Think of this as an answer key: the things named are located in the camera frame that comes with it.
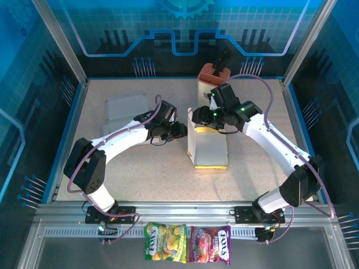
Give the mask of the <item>yellow paper box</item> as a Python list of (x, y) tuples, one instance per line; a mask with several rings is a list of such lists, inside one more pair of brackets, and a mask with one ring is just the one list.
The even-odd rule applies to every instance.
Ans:
[(209, 127), (192, 122), (194, 110), (187, 111), (187, 154), (196, 169), (228, 167), (227, 137)]

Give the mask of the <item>white paper box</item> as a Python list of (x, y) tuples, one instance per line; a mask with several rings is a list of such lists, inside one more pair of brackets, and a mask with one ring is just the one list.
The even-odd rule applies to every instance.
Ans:
[(129, 96), (125, 98), (109, 98), (105, 104), (105, 122), (102, 125), (103, 136), (109, 135), (134, 119), (139, 114), (150, 110), (145, 95)]

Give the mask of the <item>beige knife block orange top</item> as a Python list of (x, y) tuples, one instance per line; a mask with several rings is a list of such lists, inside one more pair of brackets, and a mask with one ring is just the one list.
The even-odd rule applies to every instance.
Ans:
[(231, 76), (229, 68), (224, 68), (219, 75), (214, 75), (215, 68), (212, 63), (206, 63), (202, 67), (197, 77), (197, 105), (209, 106), (209, 99), (205, 94), (209, 93), (213, 88), (221, 85), (224, 81), (228, 80)]

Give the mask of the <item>green candy bag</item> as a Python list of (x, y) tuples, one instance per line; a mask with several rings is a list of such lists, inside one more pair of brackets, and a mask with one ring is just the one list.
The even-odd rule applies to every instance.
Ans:
[(148, 261), (187, 263), (187, 226), (149, 222), (144, 227), (144, 256)]

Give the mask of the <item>purple candy bag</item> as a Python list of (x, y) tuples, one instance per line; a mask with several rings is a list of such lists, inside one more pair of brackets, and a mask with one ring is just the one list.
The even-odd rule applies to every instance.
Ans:
[(231, 227), (191, 227), (188, 246), (190, 263), (231, 264)]

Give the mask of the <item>black connector module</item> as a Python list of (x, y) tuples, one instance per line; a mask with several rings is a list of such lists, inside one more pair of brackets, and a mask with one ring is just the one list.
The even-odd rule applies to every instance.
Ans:
[(255, 228), (255, 236), (259, 243), (269, 244), (270, 241), (274, 238), (276, 228), (267, 226), (263, 228)]
[(105, 243), (111, 244), (113, 238), (112, 236), (118, 235), (118, 230), (116, 228), (111, 228), (104, 221), (98, 226), (98, 240), (102, 245)]

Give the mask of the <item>aluminium frame post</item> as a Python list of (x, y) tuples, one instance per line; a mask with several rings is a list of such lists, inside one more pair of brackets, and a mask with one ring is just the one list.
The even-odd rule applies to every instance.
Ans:
[(72, 69), (78, 82), (82, 86), (87, 86), (88, 78), (49, 4), (46, 0), (31, 1), (65, 57), (69, 67)]
[(285, 87), (289, 86), (289, 83), (294, 78), (296, 72), (300, 68), (302, 62), (307, 56), (310, 48), (312, 47), (314, 41), (317, 39), (321, 29), (323, 28), (326, 20), (331, 14), (332, 9), (334, 8), (337, 0), (323, 0), (320, 5), (314, 19), (312, 20), (310, 27), (306, 31), (306, 34), (301, 41), (300, 46), (298, 47), (294, 57), (292, 58), (284, 76), (283, 76), (283, 85)]

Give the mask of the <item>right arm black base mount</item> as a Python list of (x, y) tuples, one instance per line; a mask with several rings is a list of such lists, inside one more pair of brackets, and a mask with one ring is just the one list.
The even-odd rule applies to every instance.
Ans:
[(233, 208), (232, 216), (236, 224), (284, 224), (286, 222), (282, 209), (272, 213), (265, 213), (251, 206), (236, 206)]

